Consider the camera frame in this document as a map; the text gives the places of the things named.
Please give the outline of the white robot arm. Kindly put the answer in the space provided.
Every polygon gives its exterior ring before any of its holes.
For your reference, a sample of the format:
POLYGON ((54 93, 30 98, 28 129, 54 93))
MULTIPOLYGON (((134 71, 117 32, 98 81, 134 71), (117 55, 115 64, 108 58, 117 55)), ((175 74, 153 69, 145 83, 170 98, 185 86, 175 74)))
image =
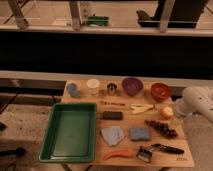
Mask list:
POLYGON ((172 104, 178 122, 193 112, 202 114, 213 125, 213 87, 190 86, 182 91, 182 97, 172 104))

